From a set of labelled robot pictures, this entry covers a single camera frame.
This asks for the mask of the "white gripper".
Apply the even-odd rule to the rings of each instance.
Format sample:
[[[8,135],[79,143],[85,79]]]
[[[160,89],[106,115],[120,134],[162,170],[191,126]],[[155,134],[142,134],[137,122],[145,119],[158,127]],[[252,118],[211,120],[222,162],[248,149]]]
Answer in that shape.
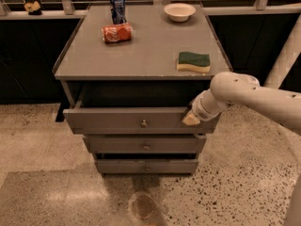
[[[221,112],[231,107],[231,103],[217,100],[207,89],[202,91],[192,102],[191,111],[182,119],[187,126],[198,125],[200,121],[210,121]]]

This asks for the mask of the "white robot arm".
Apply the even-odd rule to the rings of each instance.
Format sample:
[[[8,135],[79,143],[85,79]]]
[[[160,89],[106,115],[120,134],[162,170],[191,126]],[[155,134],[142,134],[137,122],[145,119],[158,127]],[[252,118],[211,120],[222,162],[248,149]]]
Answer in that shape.
[[[220,73],[184,123],[218,119],[195,177],[202,226],[300,226],[300,95]]]

